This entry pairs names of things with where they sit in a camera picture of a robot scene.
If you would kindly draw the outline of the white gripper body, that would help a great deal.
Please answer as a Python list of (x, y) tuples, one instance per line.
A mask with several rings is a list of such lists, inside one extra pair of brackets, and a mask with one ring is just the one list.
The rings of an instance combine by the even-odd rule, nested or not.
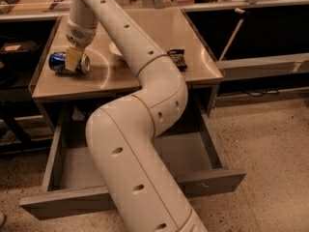
[(77, 21), (69, 17), (67, 20), (66, 37), (68, 41), (80, 48), (86, 48), (90, 45), (97, 33), (98, 20), (81, 20)]

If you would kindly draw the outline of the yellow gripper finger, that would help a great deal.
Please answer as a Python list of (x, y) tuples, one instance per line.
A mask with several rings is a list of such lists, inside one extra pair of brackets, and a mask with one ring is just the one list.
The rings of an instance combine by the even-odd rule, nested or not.
[(69, 46), (66, 49), (66, 69), (74, 72), (79, 65), (83, 51), (75, 46)]

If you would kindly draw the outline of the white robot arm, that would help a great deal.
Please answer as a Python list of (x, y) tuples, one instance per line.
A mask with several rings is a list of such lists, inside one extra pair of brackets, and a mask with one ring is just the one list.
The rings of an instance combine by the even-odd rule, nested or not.
[(153, 145), (185, 110), (183, 75), (115, 0), (73, 0), (68, 26), (89, 40), (102, 26), (141, 85), (95, 110), (85, 130), (128, 232), (208, 232)]

